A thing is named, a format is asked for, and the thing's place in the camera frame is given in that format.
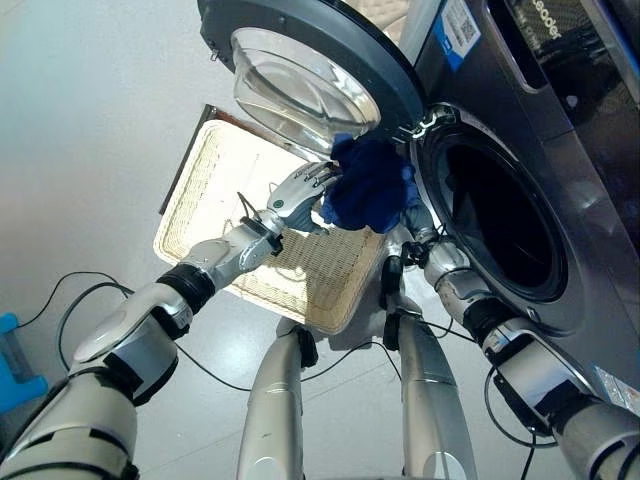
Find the gray washing machine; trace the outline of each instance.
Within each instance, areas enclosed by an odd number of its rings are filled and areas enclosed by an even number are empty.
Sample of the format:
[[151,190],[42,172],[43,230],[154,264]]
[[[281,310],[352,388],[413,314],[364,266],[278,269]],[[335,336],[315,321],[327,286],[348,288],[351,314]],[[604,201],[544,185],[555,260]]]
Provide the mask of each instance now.
[[198,2],[247,113],[319,156],[397,142],[494,290],[639,389],[637,2],[417,3],[403,54],[341,1]]

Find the laundry basket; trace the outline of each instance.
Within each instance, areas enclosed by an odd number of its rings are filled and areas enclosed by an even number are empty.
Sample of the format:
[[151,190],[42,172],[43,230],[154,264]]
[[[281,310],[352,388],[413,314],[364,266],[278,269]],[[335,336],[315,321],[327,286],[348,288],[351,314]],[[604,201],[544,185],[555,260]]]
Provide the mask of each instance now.
[[[303,163],[237,126],[205,122],[160,222],[155,252],[175,264],[197,242],[222,236],[244,216],[237,192],[264,208],[271,191]],[[315,212],[313,217],[322,224]],[[328,236],[285,229],[280,255],[227,290],[325,333],[340,332],[353,315],[384,236],[326,227]]]

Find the blue cloth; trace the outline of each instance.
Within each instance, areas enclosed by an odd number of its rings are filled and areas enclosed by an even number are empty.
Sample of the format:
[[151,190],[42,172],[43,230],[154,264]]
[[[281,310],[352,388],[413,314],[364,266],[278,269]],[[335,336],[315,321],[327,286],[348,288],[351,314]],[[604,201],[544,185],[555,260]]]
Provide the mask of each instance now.
[[336,135],[331,158],[343,174],[324,198],[321,214],[327,223],[345,230],[368,225],[386,233],[398,224],[405,208],[420,203],[415,169],[391,143]]

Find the qr code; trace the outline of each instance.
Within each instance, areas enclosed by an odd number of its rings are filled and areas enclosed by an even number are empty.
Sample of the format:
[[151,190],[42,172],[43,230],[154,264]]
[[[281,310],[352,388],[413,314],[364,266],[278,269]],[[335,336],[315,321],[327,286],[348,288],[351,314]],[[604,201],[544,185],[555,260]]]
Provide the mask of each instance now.
[[458,29],[456,28],[456,22],[453,18],[453,15],[451,13],[447,13],[446,18],[447,18],[447,22],[449,23],[449,26],[451,27],[451,31],[453,32],[454,37],[456,37],[456,41],[458,42],[458,45],[462,45],[462,37],[460,37],[460,34],[458,33]]
[[473,36],[476,34],[476,28],[473,26],[473,23],[467,18],[460,25],[460,30],[462,30],[462,34],[464,35],[464,39],[469,42]]

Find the white floor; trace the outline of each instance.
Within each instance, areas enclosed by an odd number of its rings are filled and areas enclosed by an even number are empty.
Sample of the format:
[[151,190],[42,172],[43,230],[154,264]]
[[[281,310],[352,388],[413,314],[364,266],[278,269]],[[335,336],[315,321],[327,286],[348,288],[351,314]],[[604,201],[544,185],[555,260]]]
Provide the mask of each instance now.
[[[195,0],[0,0],[0,311],[29,318],[71,270],[104,270],[133,288],[166,270],[151,247],[157,209],[200,112],[211,103],[238,114],[233,78],[209,62],[198,30]],[[94,281],[70,279],[37,324],[7,336],[50,383],[63,375],[55,325]],[[418,298],[425,318],[447,324],[430,292],[425,285]],[[374,298],[347,335],[319,340],[320,361],[307,374],[380,333]],[[69,323],[65,352],[118,301],[117,292],[87,299]],[[216,374],[249,386],[279,321],[221,292],[182,345]],[[479,477],[519,478],[528,452],[487,417],[486,361],[453,336],[442,343]],[[377,348],[303,384],[303,397],[308,479],[400,474],[399,384]],[[246,400],[182,358],[169,384],[139,410],[135,461],[142,478],[233,478]],[[493,400],[505,425],[526,438],[503,402]],[[2,415],[0,433],[15,430],[35,404]],[[528,478],[572,477],[560,452],[546,450],[536,453]]]

